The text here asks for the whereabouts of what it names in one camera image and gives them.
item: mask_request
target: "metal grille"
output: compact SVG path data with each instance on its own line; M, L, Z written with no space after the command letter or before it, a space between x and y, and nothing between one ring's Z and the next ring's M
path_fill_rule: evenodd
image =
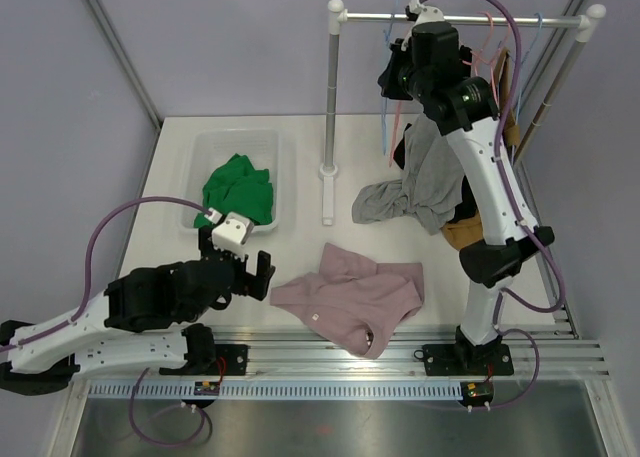
M194 381L146 382L140 385L136 399L203 399L197 395ZM89 398L126 399L131 396L133 380L92 382ZM220 395L224 400L460 400L456 382L286 382L225 381Z

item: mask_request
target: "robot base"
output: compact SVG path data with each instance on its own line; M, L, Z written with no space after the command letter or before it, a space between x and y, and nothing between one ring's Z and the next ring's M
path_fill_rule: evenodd
M494 376L513 375L511 352L501 340L498 337L486 345L475 346L458 327L454 344L423 345L420 360L429 377L486 377L490 366Z

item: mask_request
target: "gray floor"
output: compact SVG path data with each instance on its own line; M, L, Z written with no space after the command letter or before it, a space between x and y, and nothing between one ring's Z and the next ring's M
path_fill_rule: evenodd
M499 384L497 400L515 384ZM136 402L145 418L167 401ZM144 427L171 441L197 426L178 409ZM590 404L579 383L539 383L518 405L468 415L458 404L438 402L216 402L207 409L213 436L180 450L162 450L130 436L127 402L91 400L74 456L305 456L395 457L453 455L549 457L606 455Z

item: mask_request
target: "pink cloth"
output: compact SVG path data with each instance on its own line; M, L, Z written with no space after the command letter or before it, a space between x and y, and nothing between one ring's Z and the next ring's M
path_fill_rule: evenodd
M380 357L396 326L423 302L422 264L376 264L332 244L324 247L318 274L271 291L271 305L367 359Z

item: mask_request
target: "gray cloth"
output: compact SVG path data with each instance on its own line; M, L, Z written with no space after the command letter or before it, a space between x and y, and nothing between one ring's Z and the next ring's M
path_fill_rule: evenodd
M412 215L431 235L451 220L462 202L464 171L438 126L424 114L404 134L402 179L369 185L356 197L356 224Z

